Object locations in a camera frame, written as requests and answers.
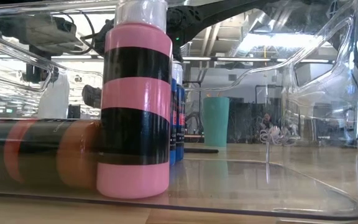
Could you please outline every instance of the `white bottle cap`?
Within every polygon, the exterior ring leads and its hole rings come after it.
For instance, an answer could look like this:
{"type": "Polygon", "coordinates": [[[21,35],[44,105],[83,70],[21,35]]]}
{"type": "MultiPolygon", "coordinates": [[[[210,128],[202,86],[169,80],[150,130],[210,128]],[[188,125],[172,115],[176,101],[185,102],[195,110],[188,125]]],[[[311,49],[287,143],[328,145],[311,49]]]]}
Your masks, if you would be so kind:
{"type": "Polygon", "coordinates": [[[172,77],[177,81],[178,85],[183,84],[183,69],[179,62],[172,63],[172,77]]]}
{"type": "Polygon", "coordinates": [[[146,23],[167,29],[167,9],[165,0],[119,0],[115,26],[127,22],[146,23]]]}

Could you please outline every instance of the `pink bottle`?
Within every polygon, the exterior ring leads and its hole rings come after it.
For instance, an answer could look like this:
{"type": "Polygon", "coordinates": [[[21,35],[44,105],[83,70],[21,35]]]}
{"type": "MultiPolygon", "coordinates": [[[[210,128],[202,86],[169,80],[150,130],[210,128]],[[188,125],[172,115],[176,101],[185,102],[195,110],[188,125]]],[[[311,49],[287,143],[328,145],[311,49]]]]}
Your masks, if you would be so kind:
{"type": "Polygon", "coordinates": [[[106,36],[97,188],[144,198],[168,188],[172,42],[164,0],[120,0],[106,36]]]}

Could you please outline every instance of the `black label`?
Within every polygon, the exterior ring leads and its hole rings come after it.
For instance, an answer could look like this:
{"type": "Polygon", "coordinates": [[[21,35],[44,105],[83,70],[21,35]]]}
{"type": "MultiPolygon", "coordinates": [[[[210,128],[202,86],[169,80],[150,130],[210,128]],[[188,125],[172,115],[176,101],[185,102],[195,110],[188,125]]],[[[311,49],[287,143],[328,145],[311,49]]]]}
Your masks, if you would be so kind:
{"type": "Polygon", "coordinates": [[[104,144],[99,162],[151,165],[168,162],[170,124],[165,118],[130,108],[105,108],[101,113],[104,144]]]}
{"type": "Polygon", "coordinates": [[[119,47],[104,54],[103,84],[117,78],[156,78],[171,84],[171,58],[143,47],[119,47]]]}

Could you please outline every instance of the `teal tumbler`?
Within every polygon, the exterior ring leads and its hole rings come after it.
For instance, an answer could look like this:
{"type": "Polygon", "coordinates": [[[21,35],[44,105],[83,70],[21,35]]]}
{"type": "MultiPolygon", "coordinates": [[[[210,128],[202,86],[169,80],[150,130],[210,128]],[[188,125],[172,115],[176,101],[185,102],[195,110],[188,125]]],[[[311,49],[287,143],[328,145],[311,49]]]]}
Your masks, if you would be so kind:
{"type": "Polygon", "coordinates": [[[229,98],[204,98],[202,119],[205,145],[226,147],[227,123],[229,121],[229,98]]]}

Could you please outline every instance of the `clear plastic bin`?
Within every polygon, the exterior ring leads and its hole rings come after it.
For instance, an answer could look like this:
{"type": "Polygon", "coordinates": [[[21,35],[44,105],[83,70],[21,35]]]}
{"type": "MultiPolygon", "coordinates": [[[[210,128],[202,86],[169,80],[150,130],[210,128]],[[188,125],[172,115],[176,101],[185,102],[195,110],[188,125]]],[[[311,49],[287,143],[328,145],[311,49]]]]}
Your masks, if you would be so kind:
{"type": "Polygon", "coordinates": [[[103,57],[87,49],[116,4],[0,6],[0,24],[27,25],[0,31],[0,196],[358,220],[358,1],[266,1],[183,46],[185,159],[137,200],[95,190],[103,57]]]}

